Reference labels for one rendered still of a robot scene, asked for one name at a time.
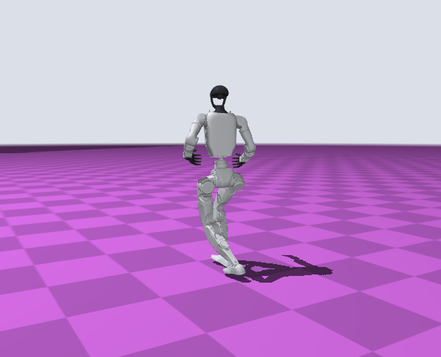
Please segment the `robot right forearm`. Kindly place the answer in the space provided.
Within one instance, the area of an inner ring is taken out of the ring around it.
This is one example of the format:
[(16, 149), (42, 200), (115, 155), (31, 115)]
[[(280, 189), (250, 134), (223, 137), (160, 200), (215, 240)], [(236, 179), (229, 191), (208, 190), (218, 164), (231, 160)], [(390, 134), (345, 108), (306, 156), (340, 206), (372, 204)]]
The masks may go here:
[[(255, 145), (256, 146), (256, 145)], [(246, 153), (244, 151), (244, 153), (242, 154), (242, 156), (239, 157), (239, 162), (248, 162), (250, 160), (250, 158), (255, 154), (256, 151), (251, 152), (251, 153)]]

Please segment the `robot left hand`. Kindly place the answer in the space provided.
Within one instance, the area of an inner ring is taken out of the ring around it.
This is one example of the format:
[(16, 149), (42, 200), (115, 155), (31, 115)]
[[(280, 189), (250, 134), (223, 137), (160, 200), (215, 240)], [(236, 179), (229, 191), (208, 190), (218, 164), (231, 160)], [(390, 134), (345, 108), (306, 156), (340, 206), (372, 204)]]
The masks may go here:
[[(193, 151), (196, 152), (197, 150), (194, 149)], [(192, 158), (185, 158), (185, 159), (187, 159), (191, 164), (194, 164), (194, 165), (201, 165), (201, 164), (197, 164), (197, 163), (195, 163), (195, 162), (202, 162), (202, 161), (196, 161), (196, 160), (194, 160), (194, 159), (202, 159), (202, 158), (195, 158), (194, 156), (200, 156), (200, 154), (199, 154), (199, 155), (195, 155), (195, 154), (193, 154), (193, 155), (192, 155)]]

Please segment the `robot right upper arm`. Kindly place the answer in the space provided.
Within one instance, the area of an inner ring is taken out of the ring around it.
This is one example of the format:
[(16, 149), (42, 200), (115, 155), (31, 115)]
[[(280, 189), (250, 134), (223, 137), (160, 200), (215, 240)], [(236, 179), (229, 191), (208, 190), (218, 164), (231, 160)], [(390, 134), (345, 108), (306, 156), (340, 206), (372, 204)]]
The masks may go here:
[(248, 122), (243, 116), (236, 115), (236, 127), (245, 141), (244, 150), (246, 153), (256, 151), (256, 146), (253, 142), (251, 132), (248, 128)]

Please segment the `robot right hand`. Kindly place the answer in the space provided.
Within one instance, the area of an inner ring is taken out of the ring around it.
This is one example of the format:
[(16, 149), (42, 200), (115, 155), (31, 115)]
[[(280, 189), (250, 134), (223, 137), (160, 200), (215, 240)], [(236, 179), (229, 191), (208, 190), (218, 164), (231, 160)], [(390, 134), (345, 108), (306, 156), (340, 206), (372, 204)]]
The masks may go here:
[[(242, 155), (240, 155), (239, 153), (236, 153), (236, 155), (238, 155), (238, 156), (242, 156)], [(237, 161), (232, 161), (232, 162), (238, 162), (238, 163), (236, 163), (236, 164), (232, 164), (232, 165), (238, 165), (238, 166), (235, 166), (235, 167), (233, 167), (233, 168), (241, 167), (244, 163), (246, 163), (246, 162), (239, 162), (239, 157), (238, 157), (238, 158), (232, 158), (232, 159), (238, 159)]]

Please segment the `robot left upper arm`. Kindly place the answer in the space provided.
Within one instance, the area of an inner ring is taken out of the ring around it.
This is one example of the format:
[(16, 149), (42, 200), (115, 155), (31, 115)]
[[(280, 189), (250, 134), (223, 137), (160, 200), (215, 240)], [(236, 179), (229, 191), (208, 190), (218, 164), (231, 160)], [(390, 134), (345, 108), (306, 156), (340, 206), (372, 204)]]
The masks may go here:
[(207, 114), (198, 113), (194, 118), (191, 127), (190, 133), (187, 137), (186, 144), (195, 146), (198, 142), (197, 135), (199, 134), (201, 128), (206, 124)]

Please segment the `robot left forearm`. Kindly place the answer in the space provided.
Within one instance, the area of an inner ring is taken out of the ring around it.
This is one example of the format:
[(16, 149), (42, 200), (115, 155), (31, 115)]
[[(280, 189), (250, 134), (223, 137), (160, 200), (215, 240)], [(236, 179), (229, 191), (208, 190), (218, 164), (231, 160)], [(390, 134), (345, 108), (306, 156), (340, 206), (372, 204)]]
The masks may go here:
[[(188, 137), (188, 135), (187, 135), (187, 137)], [(184, 142), (184, 152), (183, 152), (183, 158), (184, 159), (185, 158), (192, 158), (193, 150), (194, 150), (194, 147), (195, 147), (195, 146), (193, 147), (191, 145), (186, 144), (187, 137), (186, 137), (185, 142)]]

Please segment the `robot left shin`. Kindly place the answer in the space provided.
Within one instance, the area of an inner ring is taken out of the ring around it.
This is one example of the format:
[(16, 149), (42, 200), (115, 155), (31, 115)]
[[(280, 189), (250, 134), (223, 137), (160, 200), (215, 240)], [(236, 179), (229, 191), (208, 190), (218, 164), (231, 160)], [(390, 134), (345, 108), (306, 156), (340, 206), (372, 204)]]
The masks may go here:
[(233, 255), (229, 244), (224, 236), (224, 234), (222, 232), (220, 232), (219, 234), (215, 234), (212, 230), (212, 228), (207, 225), (205, 226), (205, 235), (209, 241), (209, 243), (213, 246), (213, 248), (220, 254), (222, 255), (225, 260), (231, 265), (231, 267), (236, 267), (236, 263), (239, 262), (237, 261), (237, 259), (235, 258), (235, 256)]

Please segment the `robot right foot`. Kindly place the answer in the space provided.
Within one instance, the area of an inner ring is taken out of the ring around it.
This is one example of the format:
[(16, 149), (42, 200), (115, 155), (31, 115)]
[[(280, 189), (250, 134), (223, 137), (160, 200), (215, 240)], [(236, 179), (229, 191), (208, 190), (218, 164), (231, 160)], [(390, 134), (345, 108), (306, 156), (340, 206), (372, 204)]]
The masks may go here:
[(225, 260), (225, 258), (222, 257), (222, 255), (215, 255), (212, 254), (211, 258), (219, 263), (221, 263), (222, 265), (228, 267), (230, 264)]

